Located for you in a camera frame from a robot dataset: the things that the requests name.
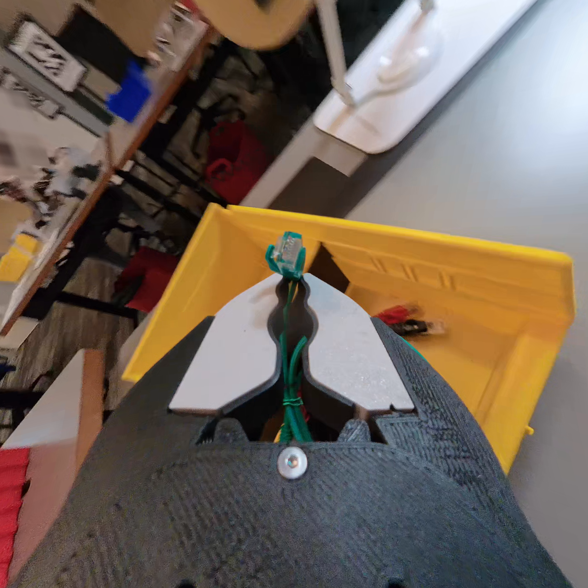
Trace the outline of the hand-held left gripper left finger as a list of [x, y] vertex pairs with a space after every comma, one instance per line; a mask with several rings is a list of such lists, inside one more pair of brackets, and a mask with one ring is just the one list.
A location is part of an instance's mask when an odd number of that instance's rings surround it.
[[279, 306], [281, 275], [270, 275], [214, 316], [168, 404], [174, 413], [227, 415], [271, 389], [281, 372], [269, 322]]

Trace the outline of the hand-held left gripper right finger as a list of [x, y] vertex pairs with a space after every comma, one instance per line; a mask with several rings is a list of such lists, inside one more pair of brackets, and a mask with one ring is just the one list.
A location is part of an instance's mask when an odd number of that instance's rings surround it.
[[371, 316], [305, 273], [299, 282], [299, 392], [315, 441], [334, 441], [352, 419], [411, 414], [415, 404]]

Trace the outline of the yellow plastic bin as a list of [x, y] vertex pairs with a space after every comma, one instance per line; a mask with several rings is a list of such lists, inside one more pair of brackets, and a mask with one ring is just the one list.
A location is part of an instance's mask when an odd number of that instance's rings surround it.
[[415, 303], [441, 336], [414, 345], [474, 415], [508, 472], [575, 318], [561, 252], [277, 210], [209, 205], [122, 379], [136, 383], [202, 319], [271, 275], [265, 254], [302, 236], [324, 247], [370, 316]]

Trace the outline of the red clip lead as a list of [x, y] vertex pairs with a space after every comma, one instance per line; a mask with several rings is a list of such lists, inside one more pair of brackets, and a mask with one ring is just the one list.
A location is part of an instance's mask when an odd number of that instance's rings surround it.
[[412, 304], [399, 304], [389, 307], [378, 314], [374, 315], [374, 318], [381, 320], [388, 326], [405, 323], [406, 321], [413, 319], [420, 309], [417, 305]]

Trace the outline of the black clip lead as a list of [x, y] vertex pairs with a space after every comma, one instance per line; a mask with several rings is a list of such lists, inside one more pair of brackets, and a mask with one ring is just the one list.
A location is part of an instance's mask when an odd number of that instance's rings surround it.
[[394, 333], [404, 339], [424, 336], [444, 336], [447, 333], [445, 324], [441, 321], [425, 321], [408, 319], [390, 325]]

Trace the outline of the white cabinet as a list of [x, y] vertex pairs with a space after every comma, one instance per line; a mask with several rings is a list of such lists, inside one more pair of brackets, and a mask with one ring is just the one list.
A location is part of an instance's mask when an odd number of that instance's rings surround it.
[[8, 585], [60, 514], [102, 429], [104, 354], [76, 353], [1, 449], [30, 449]]

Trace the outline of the red bag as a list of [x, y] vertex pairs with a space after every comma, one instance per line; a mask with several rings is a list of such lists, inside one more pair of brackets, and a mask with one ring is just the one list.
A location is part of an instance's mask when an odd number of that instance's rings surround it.
[[229, 205], [239, 205], [268, 166], [263, 144], [244, 121], [222, 121], [210, 130], [205, 179]]

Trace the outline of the yellow packets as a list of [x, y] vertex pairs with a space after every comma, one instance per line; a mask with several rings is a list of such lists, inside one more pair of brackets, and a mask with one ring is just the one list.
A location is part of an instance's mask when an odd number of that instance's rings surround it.
[[40, 241], [25, 233], [18, 234], [8, 252], [1, 256], [1, 282], [17, 283], [40, 250]]

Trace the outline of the wooden desk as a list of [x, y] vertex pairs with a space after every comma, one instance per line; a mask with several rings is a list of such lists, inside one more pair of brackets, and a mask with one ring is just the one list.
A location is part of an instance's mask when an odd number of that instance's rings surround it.
[[87, 197], [78, 204], [66, 205], [67, 216], [54, 222], [50, 237], [37, 254], [34, 263], [28, 266], [17, 282], [10, 301], [1, 306], [1, 335], [9, 335], [14, 324], [24, 314], [27, 304], [43, 285], [65, 246], [72, 241], [75, 232], [96, 206], [104, 190], [108, 187], [114, 172], [135, 153], [162, 116], [164, 110], [187, 78], [191, 68], [200, 65], [203, 54], [214, 39], [217, 31], [210, 24], [201, 24], [196, 40], [182, 55], [177, 70], [167, 63], [148, 72], [152, 83], [152, 94], [137, 114], [133, 122], [117, 118], [105, 136], [99, 139], [91, 152], [93, 160], [103, 164], [99, 178], [86, 183]]

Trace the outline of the white stand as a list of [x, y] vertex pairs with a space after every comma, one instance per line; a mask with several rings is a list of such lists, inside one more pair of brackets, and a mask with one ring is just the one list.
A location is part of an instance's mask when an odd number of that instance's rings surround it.
[[376, 155], [398, 145], [536, 1], [403, 1], [313, 115], [322, 132]]

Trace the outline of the red fabric object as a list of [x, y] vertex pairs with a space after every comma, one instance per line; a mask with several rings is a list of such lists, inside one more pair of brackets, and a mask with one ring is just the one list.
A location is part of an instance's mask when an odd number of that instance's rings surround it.
[[29, 456], [28, 447], [1, 449], [1, 587], [8, 585]]

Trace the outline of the blue box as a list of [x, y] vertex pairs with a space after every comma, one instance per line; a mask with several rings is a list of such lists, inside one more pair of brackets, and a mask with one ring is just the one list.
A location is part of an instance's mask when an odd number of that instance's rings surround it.
[[130, 61], [119, 91], [110, 94], [105, 105], [111, 114], [132, 123], [151, 95], [151, 80], [138, 63]]

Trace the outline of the wooden rimmed board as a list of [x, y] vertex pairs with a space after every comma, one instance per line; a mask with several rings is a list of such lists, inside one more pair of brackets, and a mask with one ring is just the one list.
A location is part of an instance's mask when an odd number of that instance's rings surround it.
[[240, 47], [267, 51], [292, 40], [314, 1], [195, 1], [204, 19]]

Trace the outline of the black and white tag board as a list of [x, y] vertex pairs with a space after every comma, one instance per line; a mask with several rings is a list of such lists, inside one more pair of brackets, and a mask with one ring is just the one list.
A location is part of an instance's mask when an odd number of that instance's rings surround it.
[[8, 34], [5, 47], [65, 93], [76, 91], [88, 71], [29, 15], [19, 17]]

